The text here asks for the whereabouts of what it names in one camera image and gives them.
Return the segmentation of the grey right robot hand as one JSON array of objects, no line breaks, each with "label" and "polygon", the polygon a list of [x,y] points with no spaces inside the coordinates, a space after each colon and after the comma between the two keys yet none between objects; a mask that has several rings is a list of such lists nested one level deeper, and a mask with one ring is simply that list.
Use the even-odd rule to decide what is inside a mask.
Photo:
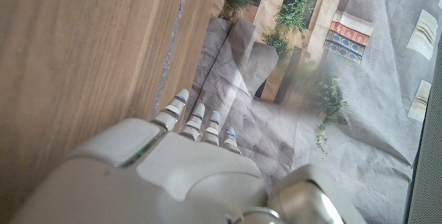
[{"label": "grey right robot hand", "polygon": [[129,118],[76,148],[34,190],[13,223],[362,223],[336,181],[305,165],[268,190],[220,114],[179,91],[152,120]]}]

